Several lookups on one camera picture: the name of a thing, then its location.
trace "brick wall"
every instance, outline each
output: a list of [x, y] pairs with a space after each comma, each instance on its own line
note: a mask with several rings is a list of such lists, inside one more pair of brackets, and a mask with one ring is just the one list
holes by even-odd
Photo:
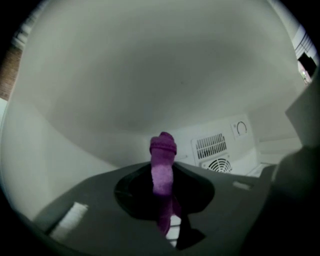
[[0, 67], [0, 98], [9, 99], [18, 74], [22, 50], [11, 46]]

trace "ventilation grille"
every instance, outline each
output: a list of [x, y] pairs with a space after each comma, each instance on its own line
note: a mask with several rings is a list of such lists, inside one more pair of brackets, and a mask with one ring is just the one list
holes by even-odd
[[198, 160], [213, 156], [227, 149], [225, 137], [222, 133], [200, 138], [195, 142], [195, 150]]
[[207, 169], [217, 173], [230, 173], [232, 171], [230, 162], [224, 158], [213, 160]]

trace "purple fabric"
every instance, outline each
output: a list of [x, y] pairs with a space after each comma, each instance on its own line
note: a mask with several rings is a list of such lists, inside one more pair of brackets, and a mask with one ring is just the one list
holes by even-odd
[[157, 225], [166, 235], [170, 229], [171, 216], [176, 214], [180, 217], [180, 206], [172, 193], [174, 183], [172, 165], [177, 154], [174, 138], [167, 132], [161, 132], [159, 137], [151, 139], [150, 153], [153, 194], [158, 199], [159, 205]]

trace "white curved wall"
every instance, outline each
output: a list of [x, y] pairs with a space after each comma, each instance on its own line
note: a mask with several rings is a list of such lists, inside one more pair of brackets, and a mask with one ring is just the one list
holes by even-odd
[[149, 134], [254, 110], [301, 79], [264, 1], [52, 1], [20, 65], [1, 168], [29, 218], [89, 176], [147, 161]]

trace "gray surface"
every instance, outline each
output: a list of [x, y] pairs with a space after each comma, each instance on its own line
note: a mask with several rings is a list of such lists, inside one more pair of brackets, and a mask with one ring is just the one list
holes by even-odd
[[313, 82], [289, 107], [286, 115], [304, 146], [320, 145], [320, 78], [318, 72]]
[[[214, 198], [206, 209], [189, 215], [191, 227], [201, 231], [206, 238], [190, 248], [177, 251], [159, 232], [155, 221], [130, 217], [114, 197], [117, 182], [144, 165], [146, 163], [128, 166], [81, 182], [43, 209], [34, 223], [47, 232], [73, 202], [79, 202], [89, 205], [88, 212], [63, 242], [79, 252], [93, 255], [236, 253], [264, 204], [273, 170], [269, 167], [260, 178], [254, 178], [176, 163], [182, 170], [186, 168], [207, 178], [215, 187]], [[234, 181], [253, 187], [250, 191], [239, 189], [233, 186]]]

